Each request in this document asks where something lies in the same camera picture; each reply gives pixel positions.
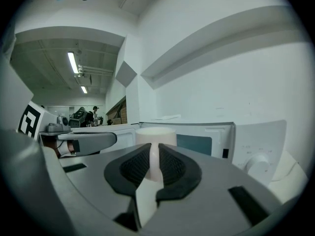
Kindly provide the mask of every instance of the microwave window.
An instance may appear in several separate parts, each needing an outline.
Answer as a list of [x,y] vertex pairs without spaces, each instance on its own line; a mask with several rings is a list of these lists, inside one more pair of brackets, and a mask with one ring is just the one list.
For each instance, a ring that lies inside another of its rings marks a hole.
[[204,136],[187,136],[177,134],[177,146],[206,155],[211,155],[212,138]]

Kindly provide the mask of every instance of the black rubber pad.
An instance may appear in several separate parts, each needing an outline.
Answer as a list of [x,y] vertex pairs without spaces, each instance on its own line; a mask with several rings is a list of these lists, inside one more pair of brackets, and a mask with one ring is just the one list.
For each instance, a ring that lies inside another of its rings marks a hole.
[[68,172],[72,172],[72,171],[77,171],[79,169],[83,169],[85,167],[86,167],[85,164],[79,163],[79,164],[74,164],[74,165],[63,167],[63,170],[64,170],[64,172],[68,173]]
[[[107,164],[104,176],[117,193],[135,197],[135,191],[150,168],[151,144],[119,157]],[[191,158],[159,144],[159,166],[164,188],[156,201],[182,199],[201,181],[201,169]]]
[[268,217],[269,214],[244,187],[233,187],[228,191],[252,226],[257,225],[259,222]]

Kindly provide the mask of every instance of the white cup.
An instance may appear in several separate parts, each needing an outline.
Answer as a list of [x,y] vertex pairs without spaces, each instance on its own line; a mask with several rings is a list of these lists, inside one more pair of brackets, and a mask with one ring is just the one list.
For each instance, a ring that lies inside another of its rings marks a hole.
[[150,180],[161,181],[158,144],[177,146],[176,130],[168,127],[149,127],[136,130],[136,144],[151,143]]

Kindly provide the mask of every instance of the fluorescent light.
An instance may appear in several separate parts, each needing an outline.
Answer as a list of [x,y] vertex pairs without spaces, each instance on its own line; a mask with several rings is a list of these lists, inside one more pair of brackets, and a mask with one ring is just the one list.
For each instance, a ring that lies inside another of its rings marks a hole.
[[75,59],[74,59],[74,53],[73,52],[68,52],[68,57],[72,66],[72,70],[74,73],[79,73],[78,68],[77,68],[77,64],[75,63]]
[[88,93],[87,90],[85,89],[85,87],[81,87],[83,93]]

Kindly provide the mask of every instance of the control panel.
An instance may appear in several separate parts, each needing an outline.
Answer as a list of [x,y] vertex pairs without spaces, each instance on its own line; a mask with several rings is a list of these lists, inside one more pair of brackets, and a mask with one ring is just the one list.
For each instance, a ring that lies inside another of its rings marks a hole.
[[232,164],[268,185],[284,147],[286,121],[236,125]]

